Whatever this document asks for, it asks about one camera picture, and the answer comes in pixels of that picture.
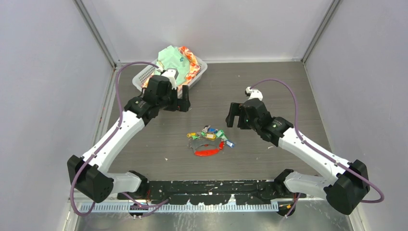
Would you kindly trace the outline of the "blue key tag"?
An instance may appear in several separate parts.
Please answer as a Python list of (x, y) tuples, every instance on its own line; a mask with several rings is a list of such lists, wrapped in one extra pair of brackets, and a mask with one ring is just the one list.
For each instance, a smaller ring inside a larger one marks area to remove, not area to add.
[(230, 148), (234, 148), (234, 146), (235, 146), (235, 144), (233, 142), (229, 141), (229, 140), (226, 140), (225, 144)]

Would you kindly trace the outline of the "red grey carabiner keyring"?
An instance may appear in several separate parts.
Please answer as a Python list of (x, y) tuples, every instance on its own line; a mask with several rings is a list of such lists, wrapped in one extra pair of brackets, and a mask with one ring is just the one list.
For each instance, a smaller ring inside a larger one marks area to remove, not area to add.
[(192, 140), (189, 147), (195, 156), (207, 157), (216, 155), (224, 149), (225, 143), (222, 140)]

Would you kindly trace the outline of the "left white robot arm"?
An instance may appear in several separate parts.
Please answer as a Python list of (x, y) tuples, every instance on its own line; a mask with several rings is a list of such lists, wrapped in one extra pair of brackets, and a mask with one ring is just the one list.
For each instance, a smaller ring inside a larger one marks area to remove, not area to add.
[(136, 199), (147, 195), (147, 178), (136, 171), (110, 173), (108, 170), (126, 144), (160, 111), (187, 112), (191, 106), (189, 87), (181, 95), (168, 77), (154, 75), (143, 94), (131, 98), (106, 134), (81, 157), (67, 161), (71, 184), (96, 203), (115, 193), (130, 193)]

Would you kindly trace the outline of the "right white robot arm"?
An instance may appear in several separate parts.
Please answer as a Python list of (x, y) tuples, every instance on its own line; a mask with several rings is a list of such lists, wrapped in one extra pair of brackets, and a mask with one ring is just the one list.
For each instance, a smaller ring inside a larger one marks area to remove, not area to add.
[(350, 162), (317, 145), (294, 125), (282, 117), (271, 116), (259, 99), (244, 103), (231, 103), (226, 117), (231, 128), (238, 117), (239, 129), (251, 129), (264, 141), (284, 149), (315, 169), (320, 176), (298, 173), (292, 169), (282, 171), (275, 178), (275, 193), (288, 197), (302, 193), (325, 199), (336, 211), (350, 215), (370, 191), (368, 170), (360, 160)]

